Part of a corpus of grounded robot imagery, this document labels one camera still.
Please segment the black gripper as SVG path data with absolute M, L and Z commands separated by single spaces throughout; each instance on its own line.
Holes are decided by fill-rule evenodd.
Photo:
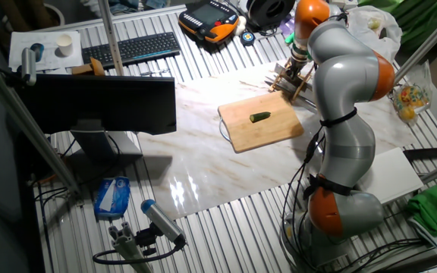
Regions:
M 300 57 L 291 56 L 289 58 L 289 66 L 286 68 L 286 75 L 291 79 L 297 79 L 300 76 L 300 72 L 307 64 L 307 57 L 302 55 Z

